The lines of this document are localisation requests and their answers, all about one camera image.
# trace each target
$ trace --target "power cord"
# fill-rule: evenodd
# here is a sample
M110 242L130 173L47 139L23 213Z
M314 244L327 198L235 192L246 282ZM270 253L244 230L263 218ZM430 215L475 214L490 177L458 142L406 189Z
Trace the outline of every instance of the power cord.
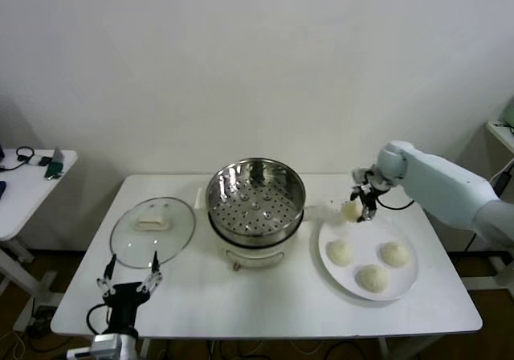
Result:
M368 360L366 355L364 354L364 351L360 346L358 346L355 342L337 342L336 344L332 345L330 348L328 348L327 353L324 355L324 360L329 360L330 355L332 352L339 348L340 346L352 346L353 348L357 349L359 351L359 354L362 356L363 360Z
M219 345L218 345L218 350L219 350L219 356L222 358L222 360L239 360L239 359L242 359L242 358L263 358L265 360L271 360L271 358L265 354L253 354L257 348L260 347L260 345L262 344L262 342L260 342L252 351L250 351L249 354L244 354L244 355L239 355L238 356L235 356L233 358L228 358L226 357L224 354L223 354L223 347L222 347L222 344L223 342L220 341L219 342Z
M475 238L476 238L476 233L473 233L473 236L471 237L470 241L467 243L466 247L463 250L463 254L457 260L455 260L455 265L454 265L455 270L457 270L457 266L459 265L460 260L467 255L467 251L469 250L471 245L475 242Z
M16 332L14 332L13 330L11 330L10 332L7 332L6 334L4 334L2 337L0 337L0 341L3 340L4 338L7 338L9 337L9 335L13 334L15 339L16 339L16 342L9 347L9 349L3 354L2 356L2 360L5 360L7 358L7 356L11 353L12 351L12 355L13 355L13 359L14 360L22 360L24 357L25 357L25 352L26 352L26 347L25 347L25 342L23 342L23 335L19 336ZM17 350L18 350L18 346L21 346L21 354L16 354Z
M311 355L311 354L315 354L317 353L320 349L321 349L321 346L323 345L323 342L321 340L318 341L318 343L314 346L314 348L312 348L311 350L301 350L293 340L289 340L289 343L292 345L292 347L297 350L298 352L300 352L301 354L305 354L307 356Z
M54 309L42 309L35 312L35 299L32 299L31 316L35 321L27 328L27 344L29 348L37 354L53 352L54 350L62 348L73 339L73 337L68 337L57 346L48 348L39 348L34 344L34 340L41 340L51 334L50 324L54 316L54 311Z
M20 151L23 149L28 149L31 152L31 154L24 155L20 153ZM3 171L14 171L16 169L19 169L21 166L26 165L30 161L30 159L35 155L35 151L32 147L29 147L28 145L22 145L21 147L18 147L16 149L16 155L18 155L18 160L22 162L19 165L16 165L15 167L0 166L0 173Z

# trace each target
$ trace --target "robotic arm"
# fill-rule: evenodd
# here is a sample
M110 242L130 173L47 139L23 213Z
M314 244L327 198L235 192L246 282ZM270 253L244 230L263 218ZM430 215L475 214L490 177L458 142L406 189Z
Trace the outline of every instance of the robotic arm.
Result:
M514 244L514 205L502 202L489 182L404 141L391 141L377 164L353 171L351 199L360 197L361 220L370 220L378 196L401 185L407 195L450 227L473 230L492 243Z

